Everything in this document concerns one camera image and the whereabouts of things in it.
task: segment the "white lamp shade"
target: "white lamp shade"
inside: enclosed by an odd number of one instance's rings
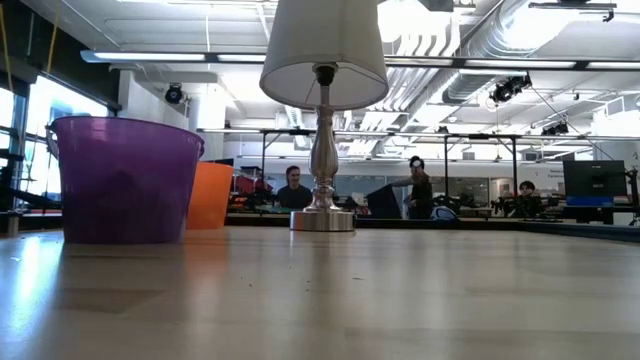
[[[280,0],[260,87],[302,109],[320,105],[313,66],[336,63],[330,105],[360,109],[389,91],[373,0]]]

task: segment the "black monitor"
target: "black monitor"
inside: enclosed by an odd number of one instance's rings
[[[367,195],[371,217],[375,219],[402,219],[396,196],[391,186],[385,186]]]
[[[627,196],[624,161],[564,161],[567,197]]]
[[[222,165],[229,165],[231,167],[233,167],[233,163],[234,163],[234,159],[220,159],[220,160],[215,160],[214,163],[216,164],[222,164]]]

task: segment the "purple bucket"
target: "purple bucket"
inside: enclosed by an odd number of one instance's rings
[[[66,242],[182,240],[202,138],[148,121],[72,116],[56,119],[47,141],[60,161]]]

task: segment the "backpack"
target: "backpack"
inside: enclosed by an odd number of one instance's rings
[[[446,206],[436,206],[431,212],[431,220],[434,221],[457,221],[458,215]]]

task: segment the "orange bucket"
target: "orange bucket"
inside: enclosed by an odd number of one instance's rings
[[[191,193],[187,230],[224,227],[233,168],[215,163],[198,163]]]

